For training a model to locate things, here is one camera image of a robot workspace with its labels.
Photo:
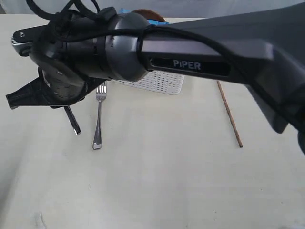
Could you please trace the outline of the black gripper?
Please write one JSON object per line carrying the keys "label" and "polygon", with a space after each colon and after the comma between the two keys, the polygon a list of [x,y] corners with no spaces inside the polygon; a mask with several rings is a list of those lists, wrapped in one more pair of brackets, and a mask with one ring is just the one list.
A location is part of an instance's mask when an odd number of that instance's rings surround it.
{"label": "black gripper", "polygon": [[89,78],[83,86],[77,87],[55,78],[47,81],[48,78],[49,75],[38,68],[38,78],[6,95],[9,107],[16,109],[21,106],[49,106],[55,109],[73,105],[105,82],[104,79]]}

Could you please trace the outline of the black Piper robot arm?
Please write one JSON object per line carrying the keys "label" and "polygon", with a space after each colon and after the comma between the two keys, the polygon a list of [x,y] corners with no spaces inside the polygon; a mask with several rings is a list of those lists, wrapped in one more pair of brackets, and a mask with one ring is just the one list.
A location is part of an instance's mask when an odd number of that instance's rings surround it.
{"label": "black Piper robot arm", "polygon": [[305,5],[151,25],[140,14],[113,7],[94,13],[75,2],[48,24],[14,32],[20,56],[38,77],[6,96],[9,107],[66,107],[107,80],[135,82],[152,71],[239,83],[247,87],[270,126],[298,131],[305,147]]}

